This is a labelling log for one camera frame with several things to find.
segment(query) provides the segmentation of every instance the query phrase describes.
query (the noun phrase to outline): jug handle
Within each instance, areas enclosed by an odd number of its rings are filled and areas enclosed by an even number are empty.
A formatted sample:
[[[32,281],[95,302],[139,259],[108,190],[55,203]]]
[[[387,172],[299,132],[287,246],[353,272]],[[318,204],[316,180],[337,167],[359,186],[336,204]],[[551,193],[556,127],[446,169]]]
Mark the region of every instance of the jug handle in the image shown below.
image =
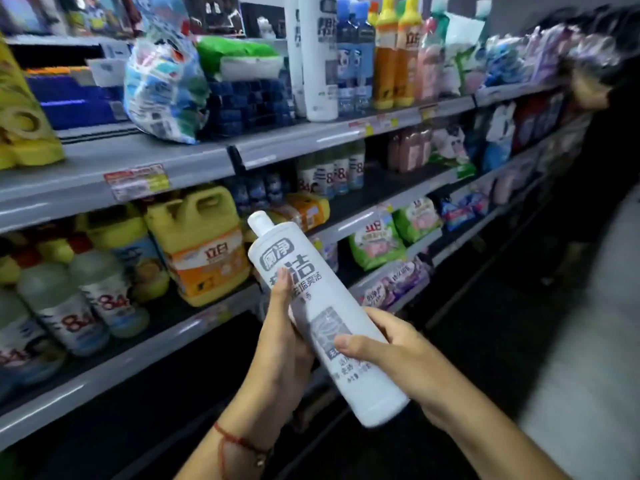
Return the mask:
[[[196,222],[197,219],[201,219],[202,215],[200,211],[198,211],[199,202],[214,197],[218,198],[216,207],[218,207],[220,211],[224,213],[236,213],[236,204],[233,197],[231,197],[231,193],[225,187],[218,186],[187,195],[178,209],[176,221],[187,225],[190,222]]]

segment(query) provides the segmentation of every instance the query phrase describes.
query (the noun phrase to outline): bracelet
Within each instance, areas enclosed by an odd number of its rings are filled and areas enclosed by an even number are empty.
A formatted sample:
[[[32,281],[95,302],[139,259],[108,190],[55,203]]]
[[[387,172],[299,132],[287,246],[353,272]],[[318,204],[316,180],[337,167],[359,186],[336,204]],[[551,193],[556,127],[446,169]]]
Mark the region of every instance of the bracelet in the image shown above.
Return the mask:
[[[228,431],[222,429],[222,427],[220,427],[217,421],[214,423],[213,428],[217,432],[219,432],[220,435],[222,435],[222,441],[220,441],[220,446],[218,447],[218,465],[219,465],[220,473],[223,479],[226,478],[225,453],[223,451],[225,441],[241,446],[242,448],[254,453],[254,455],[256,455],[255,467],[264,468],[265,464],[267,463],[267,458],[269,457],[270,451],[260,450],[255,446],[253,446],[251,443],[249,443],[249,441],[245,440],[244,438],[239,438],[238,436],[232,435]]]

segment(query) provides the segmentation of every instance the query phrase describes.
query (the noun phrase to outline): fingernail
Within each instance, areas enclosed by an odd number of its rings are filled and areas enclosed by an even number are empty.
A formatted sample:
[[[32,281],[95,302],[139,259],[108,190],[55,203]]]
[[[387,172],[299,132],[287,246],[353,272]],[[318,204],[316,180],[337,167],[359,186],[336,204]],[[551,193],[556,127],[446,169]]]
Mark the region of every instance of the fingernail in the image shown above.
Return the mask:
[[[335,339],[333,339],[333,345],[335,345],[338,349],[347,349],[349,347],[350,339],[350,335],[338,335]]]

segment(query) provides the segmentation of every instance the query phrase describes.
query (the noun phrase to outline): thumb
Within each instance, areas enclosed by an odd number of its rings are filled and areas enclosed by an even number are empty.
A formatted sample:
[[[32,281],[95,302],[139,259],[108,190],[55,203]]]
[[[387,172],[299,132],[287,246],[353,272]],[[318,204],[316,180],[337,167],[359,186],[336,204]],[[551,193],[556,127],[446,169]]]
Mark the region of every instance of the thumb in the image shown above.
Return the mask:
[[[358,360],[371,362],[383,368],[389,355],[392,354],[391,346],[363,335],[339,335],[333,341],[333,345],[342,354]]]
[[[278,281],[271,288],[271,298],[269,299],[269,309],[267,316],[276,319],[288,319],[289,304],[291,303],[291,275],[286,268],[279,268]]]

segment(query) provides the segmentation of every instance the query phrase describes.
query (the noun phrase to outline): blue cap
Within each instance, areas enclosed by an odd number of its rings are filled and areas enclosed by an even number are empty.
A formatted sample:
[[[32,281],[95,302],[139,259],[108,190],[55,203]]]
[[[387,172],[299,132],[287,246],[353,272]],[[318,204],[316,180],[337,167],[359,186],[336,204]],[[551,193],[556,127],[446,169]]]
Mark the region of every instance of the blue cap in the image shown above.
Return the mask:
[[[356,5],[356,20],[366,20],[369,15],[369,2],[362,1]]]
[[[338,2],[338,19],[340,20],[348,20],[349,19],[349,0],[337,0]]]

